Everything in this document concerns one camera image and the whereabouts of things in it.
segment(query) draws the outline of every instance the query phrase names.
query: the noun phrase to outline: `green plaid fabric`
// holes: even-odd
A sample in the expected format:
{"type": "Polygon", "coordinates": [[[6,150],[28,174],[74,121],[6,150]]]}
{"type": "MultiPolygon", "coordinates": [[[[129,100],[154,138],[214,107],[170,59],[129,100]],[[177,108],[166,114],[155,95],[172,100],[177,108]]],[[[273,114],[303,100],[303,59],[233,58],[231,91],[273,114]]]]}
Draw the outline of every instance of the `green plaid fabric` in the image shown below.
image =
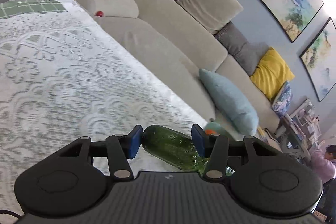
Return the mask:
{"type": "Polygon", "coordinates": [[[47,12],[65,12],[63,5],[55,0],[10,0],[0,4],[0,19],[19,14],[45,14],[47,12]]]}

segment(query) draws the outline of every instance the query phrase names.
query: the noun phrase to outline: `white lace tablecloth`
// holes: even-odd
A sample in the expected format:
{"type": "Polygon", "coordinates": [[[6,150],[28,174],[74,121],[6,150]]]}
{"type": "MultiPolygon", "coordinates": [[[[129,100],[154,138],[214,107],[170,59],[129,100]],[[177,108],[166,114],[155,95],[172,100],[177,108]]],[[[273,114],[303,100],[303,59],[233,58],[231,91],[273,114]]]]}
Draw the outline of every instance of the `white lace tablecloth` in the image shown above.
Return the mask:
{"type": "MultiPolygon", "coordinates": [[[[0,208],[20,214],[18,175],[80,136],[101,141],[137,124],[190,134],[206,124],[78,4],[58,1],[68,12],[0,19],[0,208]]],[[[142,148],[130,165],[135,175],[175,170],[142,148]]],[[[109,173],[106,159],[95,166],[109,173]]]]}

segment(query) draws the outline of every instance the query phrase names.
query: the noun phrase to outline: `beige sofa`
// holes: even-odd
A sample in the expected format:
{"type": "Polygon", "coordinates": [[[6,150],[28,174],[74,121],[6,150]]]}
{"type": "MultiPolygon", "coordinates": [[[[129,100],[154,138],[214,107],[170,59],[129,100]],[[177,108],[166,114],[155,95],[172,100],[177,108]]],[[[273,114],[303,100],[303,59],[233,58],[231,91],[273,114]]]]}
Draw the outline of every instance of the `beige sofa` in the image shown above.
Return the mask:
{"type": "Polygon", "coordinates": [[[275,132],[270,102],[227,50],[174,0],[76,0],[100,26],[204,119],[215,119],[236,140],[231,122],[214,106],[199,68],[230,79],[249,99],[262,128],[275,132]],[[97,11],[103,17],[96,17],[97,11]]]}

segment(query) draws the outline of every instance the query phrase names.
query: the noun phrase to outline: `floral pillow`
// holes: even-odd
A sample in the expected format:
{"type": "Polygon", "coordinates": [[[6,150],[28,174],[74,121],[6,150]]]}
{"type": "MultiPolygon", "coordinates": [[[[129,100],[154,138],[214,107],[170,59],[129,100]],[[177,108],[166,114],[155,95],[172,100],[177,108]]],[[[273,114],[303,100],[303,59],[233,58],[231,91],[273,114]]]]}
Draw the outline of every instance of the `floral pillow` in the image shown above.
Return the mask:
{"type": "Polygon", "coordinates": [[[287,112],[289,105],[291,103],[293,94],[292,89],[289,86],[289,82],[286,81],[281,89],[279,90],[277,96],[272,104],[273,111],[282,118],[287,112]]]}

